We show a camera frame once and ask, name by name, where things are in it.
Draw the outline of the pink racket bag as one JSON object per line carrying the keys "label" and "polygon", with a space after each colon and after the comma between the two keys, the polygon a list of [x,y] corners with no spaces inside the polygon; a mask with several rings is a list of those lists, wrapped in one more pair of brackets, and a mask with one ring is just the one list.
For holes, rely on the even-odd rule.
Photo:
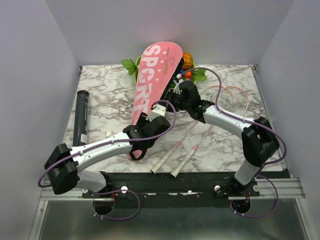
{"label": "pink racket bag", "polygon": [[163,99],[173,83],[173,76],[179,73],[183,65],[182,48],[173,42],[161,41],[147,47],[140,59],[138,78],[135,87],[129,136],[144,139],[165,132],[171,124],[158,116],[149,126],[137,127],[142,112],[147,115],[155,102]]}

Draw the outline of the black shuttlecock tube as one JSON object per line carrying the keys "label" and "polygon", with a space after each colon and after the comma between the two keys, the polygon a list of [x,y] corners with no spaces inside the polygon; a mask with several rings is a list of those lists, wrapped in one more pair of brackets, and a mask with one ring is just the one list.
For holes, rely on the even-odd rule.
{"label": "black shuttlecock tube", "polygon": [[87,122],[89,97],[90,93],[87,90],[79,90],[77,92],[72,140],[73,147],[83,146],[88,142]]}

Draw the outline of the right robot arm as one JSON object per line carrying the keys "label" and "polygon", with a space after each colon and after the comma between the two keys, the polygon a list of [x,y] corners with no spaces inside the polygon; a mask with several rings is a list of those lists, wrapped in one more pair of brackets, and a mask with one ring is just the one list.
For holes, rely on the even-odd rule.
{"label": "right robot arm", "polygon": [[242,140],[244,161],[230,183],[230,191],[236,196],[247,192],[248,184],[280,147],[266,118],[245,118],[217,108],[214,102],[201,99],[196,85],[190,81],[179,85],[179,93],[170,90],[164,99],[175,110],[186,111],[192,119],[222,128]]}

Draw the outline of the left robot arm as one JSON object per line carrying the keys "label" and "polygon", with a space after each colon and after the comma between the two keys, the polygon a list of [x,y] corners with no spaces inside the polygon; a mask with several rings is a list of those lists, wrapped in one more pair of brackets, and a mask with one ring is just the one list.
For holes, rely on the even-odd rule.
{"label": "left robot arm", "polygon": [[107,197],[111,191],[107,175],[90,173],[87,168],[122,154],[128,154],[133,161],[143,159],[147,150],[170,126],[163,116],[147,120],[143,113],[137,125],[129,125],[104,140],[73,148],[68,148],[65,143],[59,144],[44,164],[54,194],[61,195],[74,188],[85,187],[101,198]]}

